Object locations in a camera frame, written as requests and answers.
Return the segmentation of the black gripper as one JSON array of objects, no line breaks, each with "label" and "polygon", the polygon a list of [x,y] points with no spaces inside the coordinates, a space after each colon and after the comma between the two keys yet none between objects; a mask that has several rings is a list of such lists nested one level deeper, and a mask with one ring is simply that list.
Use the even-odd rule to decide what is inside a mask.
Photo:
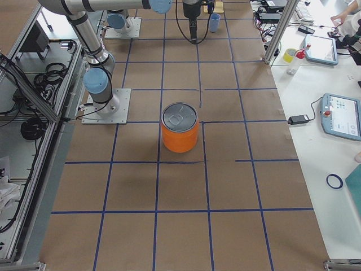
[{"label": "black gripper", "polygon": [[202,0],[183,0],[183,14],[188,18],[191,42],[197,42],[197,17],[200,16]]},{"label": "black gripper", "polygon": [[212,14],[214,10],[214,0],[203,0],[202,4],[207,6],[207,13]]}]

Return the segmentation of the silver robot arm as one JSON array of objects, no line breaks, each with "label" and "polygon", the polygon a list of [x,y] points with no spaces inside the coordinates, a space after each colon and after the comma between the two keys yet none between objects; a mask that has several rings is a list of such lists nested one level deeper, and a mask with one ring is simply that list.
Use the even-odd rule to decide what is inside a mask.
[{"label": "silver robot arm", "polygon": [[107,61],[108,52],[95,34],[88,18],[88,12],[121,11],[128,9],[153,10],[158,14],[167,13],[172,1],[39,1],[49,11],[66,16],[87,53],[91,65],[102,65]]},{"label": "silver robot arm", "polygon": [[[159,14],[167,13],[173,1],[148,1],[150,7]],[[208,14],[212,14],[214,10],[214,1],[183,1],[183,14],[188,19],[188,25],[192,39],[196,39],[197,18],[201,13],[201,6],[206,6]],[[125,29],[129,15],[127,10],[108,10],[107,23],[110,27],[121,30]]]}]

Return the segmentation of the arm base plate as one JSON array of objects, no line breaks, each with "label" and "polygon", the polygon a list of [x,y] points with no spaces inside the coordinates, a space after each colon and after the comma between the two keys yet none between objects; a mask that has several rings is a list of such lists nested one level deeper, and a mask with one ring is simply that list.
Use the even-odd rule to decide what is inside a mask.
[{"label": "arm base plate", "polygon": [[129,113],[129,104],[131,97],[131,89],[113,89],[113,98],[103,108],[101,104],[93,102],[90,94],[87,97],[87,103],[92,103],[85,108],[85,117],[81,122],[84,125],[110,125],[127,123]]},{"label": "arm base plate", "polygon": [[105,39],[131,39],[138,38],[140,34],[140,25],[142,18],[115,16],[111,18],[108,16],[107,23],[109,28],[105,32]]}]

